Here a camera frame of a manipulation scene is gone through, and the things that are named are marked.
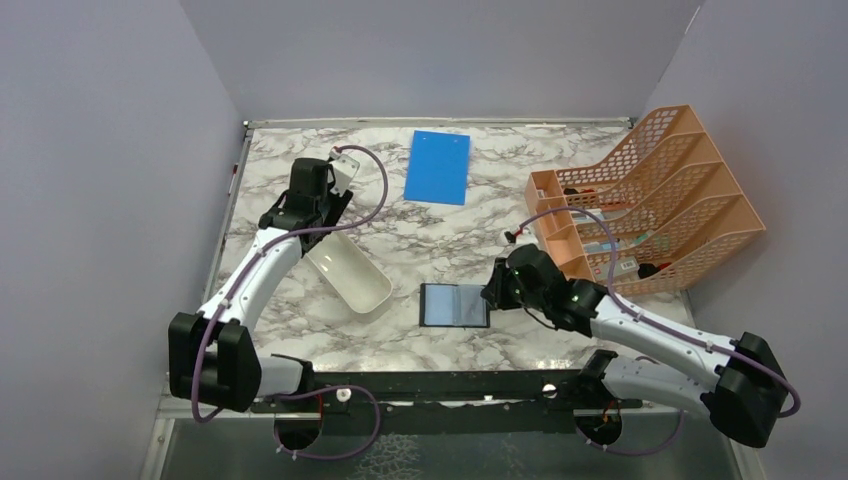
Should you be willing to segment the black leather card holder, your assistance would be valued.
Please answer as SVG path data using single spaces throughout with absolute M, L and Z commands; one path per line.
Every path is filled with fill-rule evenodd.
M 419 326 L 427 328 L 489 328 L 490 310 L 483 285 L 422 283 Z

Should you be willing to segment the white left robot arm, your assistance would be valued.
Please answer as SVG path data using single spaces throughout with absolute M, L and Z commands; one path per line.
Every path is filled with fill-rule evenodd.
M 168 328 L 170 392 L 190 401 L 196 422 L 203 405 L 214 413 L 244 412 L 276 395 L 290 410 L 313 401 L 310 362 L 282 354 L 260 356 L 251 334 L 277 286 L 304 254 L 335 230 L 353 197 L 359 164 L 298 158 L 289 188 L 261 215 L 248 253 L 195 313 L 178 313 Z

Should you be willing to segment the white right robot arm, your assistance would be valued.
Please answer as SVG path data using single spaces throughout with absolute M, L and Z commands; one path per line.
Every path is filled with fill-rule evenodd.
M 557 330 L 614 342 L 647 356 L 639 361 L 598 350 L 575 389 L 587 405 L 639 400 L 709 419 L 729 439 L 767 445 L 791 390 L 761 337 L 739 339 L 678 324 L 587 279 L 569 279 L 547 252 L 524 245 L 494 261 L 481 293 L 492 310 L 535 310 Z

